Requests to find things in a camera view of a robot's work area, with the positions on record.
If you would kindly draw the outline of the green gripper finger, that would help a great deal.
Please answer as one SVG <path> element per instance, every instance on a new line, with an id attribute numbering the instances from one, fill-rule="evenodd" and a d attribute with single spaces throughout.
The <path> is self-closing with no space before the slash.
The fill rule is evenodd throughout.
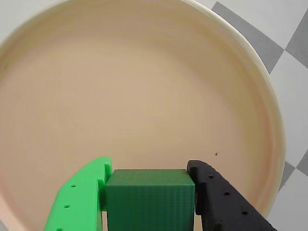
<path id="1" fill-rule="evenodd" d="M 112 175 L 109 157 L 86 164 L 58 191 L 45 231 L 102 231 L 106 183 Z"/>

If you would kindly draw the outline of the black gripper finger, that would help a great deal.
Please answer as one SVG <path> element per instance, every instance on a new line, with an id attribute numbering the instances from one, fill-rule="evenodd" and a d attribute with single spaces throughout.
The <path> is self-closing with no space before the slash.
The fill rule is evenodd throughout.
<path id="1" fill-rule="evenodd" d="M 211 165 L 190 160 L 195 213 L 204 231 L 274 231 L 275 228 Z"/>

